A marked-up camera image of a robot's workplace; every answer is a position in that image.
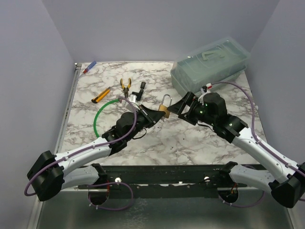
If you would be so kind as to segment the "brass padlock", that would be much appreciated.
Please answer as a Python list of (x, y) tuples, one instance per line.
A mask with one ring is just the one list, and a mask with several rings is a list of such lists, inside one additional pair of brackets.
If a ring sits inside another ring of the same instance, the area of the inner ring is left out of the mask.
[(164, 118), (167, 119), (170, 116), (170, 112), (168, 111), (168, 107), (164, 104), (164, 101), (165, 101), (166, 97), (168, 97), (170, 99), (169, 100), (169, 106), (172, 104), (172, 100), (173, 100), (172, 97), (169, 94), (165, 94), (163, 96), (162, 102), (159, 105), (158, 111), (165, 112)]

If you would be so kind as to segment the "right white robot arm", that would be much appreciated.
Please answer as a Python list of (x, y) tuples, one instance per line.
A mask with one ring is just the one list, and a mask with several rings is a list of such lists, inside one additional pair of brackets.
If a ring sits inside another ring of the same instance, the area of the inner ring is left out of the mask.
[(212, 126), (222, 139), (247, 152), (265, 169), (253, 170), (228, 163), (219, 175), (220, 183), (255, 187), (272, 195), (286, 208), (293, 208), (305, 193), (305, 165), (297, 163), (257, 137), (242, 119), (227, 112), (225, 100), (218, 93), (207, 93), (201, 99), (188, 92), (168, 111), (193, 125), (202, 122)]

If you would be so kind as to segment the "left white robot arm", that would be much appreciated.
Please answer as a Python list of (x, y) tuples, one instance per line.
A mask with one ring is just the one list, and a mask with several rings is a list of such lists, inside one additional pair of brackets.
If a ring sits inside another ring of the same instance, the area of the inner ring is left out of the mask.
[(71, 175), (94, 160), (111, 156), (120, 152), (143, 129), (151, 128), (165, 115), (164, 111), (151, 110), (143, 105), (125, 112), (116, 124), (93, 142), (77, 149), (52, 154), (45, 151), (40, 154), (27, 173), (29, 183), (24, 194), (29, 196), (28, 188), (33, 187), (34, 195), (40, 201), (46, 201), (56, 196), (62, 189), (80, 182)]

